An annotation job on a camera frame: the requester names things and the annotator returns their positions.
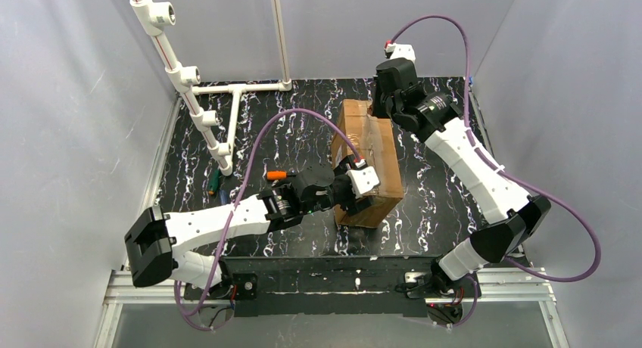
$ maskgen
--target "robotic arm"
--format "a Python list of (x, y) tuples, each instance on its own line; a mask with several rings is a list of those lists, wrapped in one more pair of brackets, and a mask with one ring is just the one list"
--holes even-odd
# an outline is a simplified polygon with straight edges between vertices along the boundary
[[(371, 197), (364, 194), (378, 185), (374, 168), (353, 155), (334, 169), (322, 164), (309, 166), (242, 200), (232, 217), (228, 237), (289, 228), (301, 223), (307, 214), (335, 205), (354, 215), (372, 204)], [(184, 213), (163, 213), (159, 206), (148, 208), (125, 235), (134, 286), (152, 286), (171, 278), (203, 288), (214, 257), (192, 250), (221, 239), (232, 209), (231, 204)], [(217, 266), (212, 286), (216, 287), (224, 275)]]
[(488, 221), (487, 227), (437, 258), (427, 281), (417, 282), (447, 291), (463, 276), (501, 262), (530, 237), (548, 213), (550, 202), (498, 175), (502, 166), (493, 170), (480, 159), (477, 148), (494, 162), (476, 138), (469, 141), (461, 106), (444, 93), (424, 92), (410, 45), (390, 44), (386, 56), (389, 60), (376, 68), (373, 116), (391, 118), (439, 155), (475, 197)]

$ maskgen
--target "orange handle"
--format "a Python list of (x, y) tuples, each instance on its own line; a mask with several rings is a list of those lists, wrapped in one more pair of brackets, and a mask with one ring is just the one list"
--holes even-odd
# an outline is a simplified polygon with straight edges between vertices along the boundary
[(267, 172), (267, 180), (281, 180), (285, 179), (288, 177), (288, 173), (286, 172)]

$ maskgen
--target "cardboard box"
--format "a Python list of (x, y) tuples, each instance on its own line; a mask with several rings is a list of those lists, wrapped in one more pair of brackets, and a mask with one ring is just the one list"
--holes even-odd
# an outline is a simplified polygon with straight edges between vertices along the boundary
[[(377, 228), (404, 197), (391, 121), (370, 116), (369, 106), (369, 101), (344, 100), (337, 126), (368, 165), (374, 166), (381, 185), (367, 194), (373, 196), (373, 205), (355, 216), (348, 216), (336, 206), (335, 220), (340, 225)], [(338, 135), (332, 139), (330, 150), (333, 167), (346, 155), (352, 154)]]

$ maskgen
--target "black marble table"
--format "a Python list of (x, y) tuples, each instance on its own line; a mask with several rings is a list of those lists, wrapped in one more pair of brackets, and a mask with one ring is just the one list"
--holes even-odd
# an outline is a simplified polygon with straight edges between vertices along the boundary
[[(463, 99), (461, 78), (425, 79), (428, 92), (441, 90)], [(371, 79), (294, 81), (291, 92), (258, 92), (243, 95), (234, 150), (234, 172), (221, 188), (232, 197), (238, 192), (254, 140), (265, 122), (281, 110), (302, 107), (336, 121), (346, 98), (372, 98)], [(213, 131), (226, 140), (232, 96), (203, 95), (205, 110), (216, 110), (221, 125)], [(471, 115), (472, 128), (479, 135)], [(328, 255), (438, 255), (464, 240), (483, 223), (472, 195), (452, 171), (410, 133), (394, 126), (397, 159), (404, 184), (404, 199), (380, 228), (337, 226), (332, 211), (306, 216), (296, 227), (267, 235), (233, 238), (226, 242), (228, 256), (328, 256)], [(267, 183), (267, 170), (298, 170), (307, 160), (329, 160), (332, 132), (310, 116), (291, 114), (272, 127), (257, 153), (246, 197)], [(220, 205), (207, 194), (211, 173), (217, 167), (205, 141), (182, 105), (171, 141), (157, 202), (166, 212), (185, 212)], [(198, 252), (212, 254), (216, 244)]]

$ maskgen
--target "brown cardboard box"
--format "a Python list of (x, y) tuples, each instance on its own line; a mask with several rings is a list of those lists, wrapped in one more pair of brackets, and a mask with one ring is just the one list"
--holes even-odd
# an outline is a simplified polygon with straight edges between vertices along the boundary
[[(335, 220), (341, 225), (377, 228), (394, 206), (404, 197), (401, 184), (397, 150), (390, 120), (378, 119), (368, 114), (370, 102), (344, 100), (337, 126), (352, 141), (361, 157), (374, 166), (380, 186), (366, 195), (373, 196), (373, 205), (355, 216), (348, 216), (339, 206), (335, 207)], [(338, 135), (332, 139), (332, 166), (352, 150)]]

